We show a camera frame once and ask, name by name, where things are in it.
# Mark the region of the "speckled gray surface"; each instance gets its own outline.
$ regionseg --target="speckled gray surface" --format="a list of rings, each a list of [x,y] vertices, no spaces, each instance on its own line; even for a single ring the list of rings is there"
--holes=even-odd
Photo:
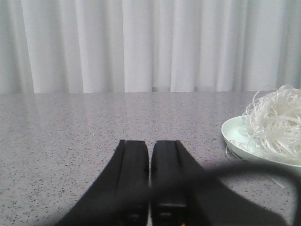
[[[229,162],[221,125],[253,92],[0,95],[0,225],[52,225],[89,188],[120,139],[179,139],[204,167]],[[293,195],[271,180],[233,189],[289,221]]]

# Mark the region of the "mint green dish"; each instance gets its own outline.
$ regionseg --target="mint green dish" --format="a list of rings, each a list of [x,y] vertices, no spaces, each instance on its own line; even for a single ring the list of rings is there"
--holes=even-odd
[[[251,146],[249,146],[248,150],[242,146],[238,146],[238,143],[248,144],[250,141],[248,136],[244,136],[240,132],[240,130],[243,128],[243,117],[244,116],[234,117],[225,121],[222,125],[222,135],[224,136],[228,148],[240,158],[245,159],[247,161],[262,161],[280,164],[283,167],[288,168],[289,170],[292,170],[301,175],[301,165],[271,160],[267,157],[263,157],[258,150],[252,149]]]

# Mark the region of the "black object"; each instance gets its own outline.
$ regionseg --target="black object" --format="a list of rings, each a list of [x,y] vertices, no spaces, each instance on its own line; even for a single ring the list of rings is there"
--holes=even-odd
[[[151,158],[151,185],[154,189],[168,178],[181,174],[174,141],[157,141]],[[187,221],[185,193],[177,191],[151,201],[154,226],[180,226]]]
[[[145,226],[148,202],[135,203],[111,221],[97,218],[100,206],[118,202],[126,189],[145,190],[149,182],[149,157],[145,142],[120,140],[111,160],[75,206],[57,226]]]
[[[157,141],[151,168],[154,187],[174,174],[185,178],[198,171],[205,174],[180,141]],[[286,225],[281,216],[241,197],[216,178],[197,188],[159,197],[151,209],[154,226]],[[171,218],[164,218],[164,213]]]

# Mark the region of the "white string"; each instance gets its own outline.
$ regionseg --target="white string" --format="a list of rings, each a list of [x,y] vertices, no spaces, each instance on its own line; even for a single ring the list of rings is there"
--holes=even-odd
[[[232,159],[241,160],[241,158],[237,154],[235,154],[233,151],[231,151],[228,148],[228,145],[226,145],[225,156],[228,158],[229,161],[231,161]]]
[[[273,159],[301,163],[301,89],[284,85],[256,98],[246,107],[245,130],[249,146]]]

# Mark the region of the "white fabric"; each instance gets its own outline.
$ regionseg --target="white fabric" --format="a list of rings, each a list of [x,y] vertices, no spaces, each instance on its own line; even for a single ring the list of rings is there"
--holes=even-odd
[[[0,0],[0,93],[301,87],[301,0]]]

